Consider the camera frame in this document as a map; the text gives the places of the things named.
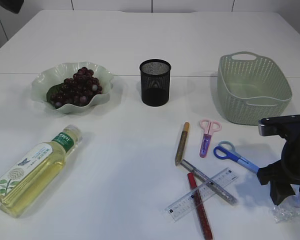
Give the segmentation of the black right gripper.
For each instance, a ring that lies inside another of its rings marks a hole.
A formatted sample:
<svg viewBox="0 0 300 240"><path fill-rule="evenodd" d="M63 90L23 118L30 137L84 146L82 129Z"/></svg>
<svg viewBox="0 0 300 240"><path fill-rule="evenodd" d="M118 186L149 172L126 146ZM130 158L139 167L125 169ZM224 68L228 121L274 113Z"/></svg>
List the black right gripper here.
<svg viewBox="0 0 300 240"><path fill-rule="evenodd" d="M285 144L280 160L261 167L257 172L261 185L271 181L270 197L274 205L280 205L287 197L295 195L290 183L299 185L300 191L300 132L283 139Z"/></svg>

